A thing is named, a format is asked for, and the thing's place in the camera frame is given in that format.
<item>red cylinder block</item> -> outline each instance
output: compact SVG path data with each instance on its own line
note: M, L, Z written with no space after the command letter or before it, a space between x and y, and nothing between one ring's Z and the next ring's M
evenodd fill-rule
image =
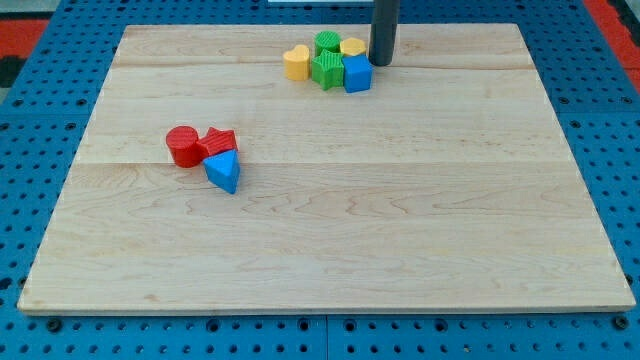
M176 165L190 168L202 161L196 129L190 126L175 127L167 134L166 141Z

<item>red surface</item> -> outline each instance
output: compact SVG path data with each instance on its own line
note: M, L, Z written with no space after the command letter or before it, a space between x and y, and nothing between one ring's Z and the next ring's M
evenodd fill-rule
M0 20L0 58L28 58L47 24L49 20Z
M640 92L640 48L631 40L629 29L618 20L618 12L606 0L584 0L584 5Z
M198 146L203 159L228 150L238 150L233 130L219 131L215 128L209 128L207 136L198 140Z
M197 145L198 132L190 126L178 126L167 134L167 146L176 165L183 168L194 167L203 157Z

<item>plastic toy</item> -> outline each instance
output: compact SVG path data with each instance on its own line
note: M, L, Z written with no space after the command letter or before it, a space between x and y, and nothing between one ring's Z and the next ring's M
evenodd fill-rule
M197 141L201 159L217 155L229 150L238 150L236 134L233 130L220 131L209 128L207 135Z
M202 163L210 182L229 194L236 193L238 178L240 177L237 150L229 150L210 156L204 159Z
M176 165L183 168L194 167L202 161L198 142L198 132L190 126L178 126L167 133L166 143Z
M367 47L364 41L356 38L348 38L340 42L340 52L344 56L357 56L364 54Z
M322 86L322 90L342 86L344 66L342 54L324 50L311 62L311 78Z
M334 31L321 31L315 39L315 56L322 55L323 50L330 52L340 52L340 35Z
M342 63L344 64L344 88L348 93L371 88L373 67L364 54L345 57Z
M302 81L309 79L309 47L296 45L293 50L282 54L284 61L284 76L290 80Z

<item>black cylinder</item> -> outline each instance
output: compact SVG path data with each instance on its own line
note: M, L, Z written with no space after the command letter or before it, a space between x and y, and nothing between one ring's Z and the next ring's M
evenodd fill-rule
M400 0L375 0L369 38L369 62L386 66L393 58Z

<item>blue pegboard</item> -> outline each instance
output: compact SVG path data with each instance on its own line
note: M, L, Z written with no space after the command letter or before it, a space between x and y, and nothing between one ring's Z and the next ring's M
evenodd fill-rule
M640 316L40 318L21 286L127 24L368 23L367 7L64 0L0 106L0 358L640 358ZM640 99L577 0L403 1L401 21L515 22L631 283Z

